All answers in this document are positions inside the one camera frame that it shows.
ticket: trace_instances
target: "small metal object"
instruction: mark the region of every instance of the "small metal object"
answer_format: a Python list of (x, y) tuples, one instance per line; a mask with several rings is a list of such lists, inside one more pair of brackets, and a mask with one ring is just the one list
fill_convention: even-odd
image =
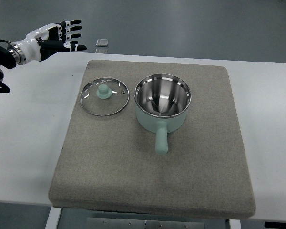
[(98, 39), (96, 42), (96, 47), (107, 47), (108, 40), (107, 39)]
[(102, 53), (102, 54), (106, 54), (108, 51), (108, 49), (96, 49), (95, 53)]

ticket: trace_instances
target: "black cable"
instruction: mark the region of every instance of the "black cable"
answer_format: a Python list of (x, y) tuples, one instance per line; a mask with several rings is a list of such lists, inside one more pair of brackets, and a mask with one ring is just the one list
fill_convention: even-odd
[(10, 43), (9, 41), (7, 41), (7, 40), (3, 40), (3, 39), (0, 39), (0, 42), (4, 42), (4, 43), (7, 43), (7, 44), (9, 44), (9, 43)]

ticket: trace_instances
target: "metal bracket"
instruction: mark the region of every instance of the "metal bracket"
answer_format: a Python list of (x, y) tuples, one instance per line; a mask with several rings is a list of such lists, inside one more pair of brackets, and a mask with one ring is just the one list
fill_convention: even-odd
[(87, 218), (87, 229), (204, 229), (204, 223)]

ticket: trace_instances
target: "white table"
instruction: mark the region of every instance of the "white table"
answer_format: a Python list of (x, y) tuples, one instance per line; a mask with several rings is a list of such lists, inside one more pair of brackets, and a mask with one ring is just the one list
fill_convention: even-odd
[(0, 201), (50, 205), (47, 194), (84, 70), (92, 59), (227, 68), (252, 180), (252, 219), (286, 222), (286, 64), (58, 53), (4, 72)]

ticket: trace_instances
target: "pot rim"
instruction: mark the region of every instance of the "pot rim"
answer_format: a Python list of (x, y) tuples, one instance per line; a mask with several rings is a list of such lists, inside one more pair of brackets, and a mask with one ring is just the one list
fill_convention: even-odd
[[(148, 111), (145, 111), (138, 103), (137, 101), (137, 94), (138, 94), (138, 88), (139, 86), (144, 82), (144, 81), (147, 81), (148, 79), (152, 78), (152, 77), (156, 77), (156, 76), (164, 76), (164, 77), (167, 77), (167, 78), (170, 78), (170, 79), (177, 79), (178, 81), (181, 81), (183, 85), (185, 85), (187, 87), (187, 92), (189, 93), (189, 101), (185, 107), (185, 109), (183, 109), (181, 112), (177, 113), (177, 114), (174, 114), (174, 115), (154, 115), (154, 114), (151, 114), (149, 113)], [(192, 93), (191, 93), (191, 90), (189, 88), (189, 86), (187, 85), (186, 82), (184, 82), (182, 79), (180, 79), (179, 77), (175, 76), (175, 75), (171, 75), (171, 74), (167, 74), (167, 73), (158, 73), (158, 74), (152, 74), (152, 75), (149, 75), (149, 76), (146, 76), (145, 78), (143, 78), (142, 80), (140, 80), (140, 82), (136, 85), (135, 87), (135, 90), (134, 90), (134, 100), (135, 100), (135, 103), (136, 105), (138, 106), (138, 108), (143, 111), (145, 114), (149, 115), (149, 116), (152, 116), (152, 117), (155, 117), (155, 118), (161, 118), (161, 119), (168, 119), (168, 118), (174, 118), (174, 117), (177, 117), (177, 116), (180, 116), (181, 114), (183, 114), (188, 108), (189, 108), (189, 105), (191, 104), (191, 100), (192, 100)]]

